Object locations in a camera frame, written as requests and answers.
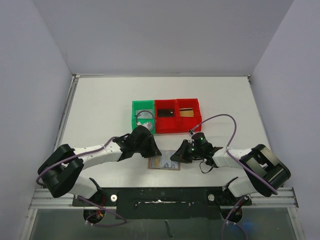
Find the tan leather card holder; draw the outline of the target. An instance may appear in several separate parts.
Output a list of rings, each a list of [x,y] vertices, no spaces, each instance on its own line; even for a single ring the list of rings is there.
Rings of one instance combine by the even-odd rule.
[[[148,169],[180,171],[181,163],[171,160],[174,150],[160,150],[161,156],[154,156],[148,159]]]

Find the light blue VIP card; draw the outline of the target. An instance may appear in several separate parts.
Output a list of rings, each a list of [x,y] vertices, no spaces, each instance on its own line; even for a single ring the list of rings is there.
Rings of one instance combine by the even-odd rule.
[[[178,169],[179,164],[178,164],[178,162],[172,161],[169,158],[164,158],[162,160],[162,167],[164,169]]]

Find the red double plastic bin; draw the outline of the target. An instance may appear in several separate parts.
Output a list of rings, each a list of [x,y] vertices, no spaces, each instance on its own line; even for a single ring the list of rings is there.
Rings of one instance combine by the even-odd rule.
[[[154,107],[156,134],[187,133],[202,122],[197,98],[156,99]],[[180,108],[193,108],[194,117],[180,117]],[[158,117],[158,109],[174,109],[174,117]]]

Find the green plastic bin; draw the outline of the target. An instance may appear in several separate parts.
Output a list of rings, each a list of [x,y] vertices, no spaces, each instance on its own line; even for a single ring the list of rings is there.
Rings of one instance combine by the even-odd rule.
[[[134,130],[137,123],[151,123],[151,133],[156,133],[155,101],[134,100],[131,108],[131,126]]]

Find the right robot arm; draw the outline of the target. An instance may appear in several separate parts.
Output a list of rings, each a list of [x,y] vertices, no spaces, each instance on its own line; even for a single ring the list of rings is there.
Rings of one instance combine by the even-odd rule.
[[[270,197],[291,178],[290,170],[264,144],[247,149],[218,147],[208,142],[203,132],[183,140],[170,159],[180,163],[204,161],[213,169],[243,169],[246,176],[234,176],[222,187],[223,200],[230,205],[253,193]]]

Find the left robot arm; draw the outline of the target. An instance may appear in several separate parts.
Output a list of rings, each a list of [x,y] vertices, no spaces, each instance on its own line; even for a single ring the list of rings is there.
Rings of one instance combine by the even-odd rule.
[[[146,159],[162,155],[154,135],[145,125],[137,126],[132,133],[113,136],[101,145],[83,148],[60,145],[37,170],[36,183],[46,187],[54,198],[72,194],[95,206],[102,199],[102,189],[93,178],[81,176],[81,172],[129,159],[134,154]]]

